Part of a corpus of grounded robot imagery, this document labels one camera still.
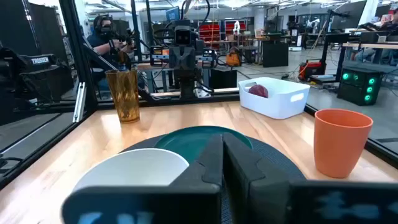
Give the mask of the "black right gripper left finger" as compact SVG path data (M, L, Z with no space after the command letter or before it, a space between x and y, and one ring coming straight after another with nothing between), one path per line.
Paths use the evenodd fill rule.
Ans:
M223 137L213 135L204 151L170 185L86 187L62 205L65 223L220 223Z

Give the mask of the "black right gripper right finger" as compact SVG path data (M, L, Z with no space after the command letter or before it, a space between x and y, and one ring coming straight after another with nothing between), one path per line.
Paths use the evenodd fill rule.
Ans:
M397 224L397 184L291 180L230 133L224 174L242 223Z

